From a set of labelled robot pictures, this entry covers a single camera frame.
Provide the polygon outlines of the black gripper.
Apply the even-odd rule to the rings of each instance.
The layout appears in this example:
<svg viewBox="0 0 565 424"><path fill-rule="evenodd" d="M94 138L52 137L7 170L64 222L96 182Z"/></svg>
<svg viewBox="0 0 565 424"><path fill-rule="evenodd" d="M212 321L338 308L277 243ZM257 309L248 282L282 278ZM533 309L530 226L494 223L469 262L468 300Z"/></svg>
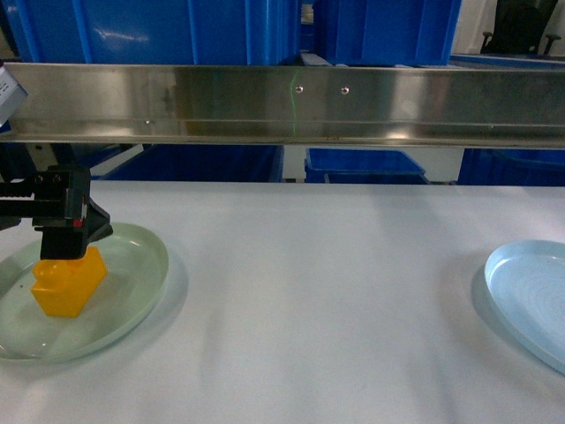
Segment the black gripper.
<svg viewBox="0 0 565 424"><path fill-rule="evenodd" d="M91 172L53 165L16 182L1 184L1 228L24 218L41 233L42 260L78 260L91 243L113 234L109 213L90 198Z"/></svg>

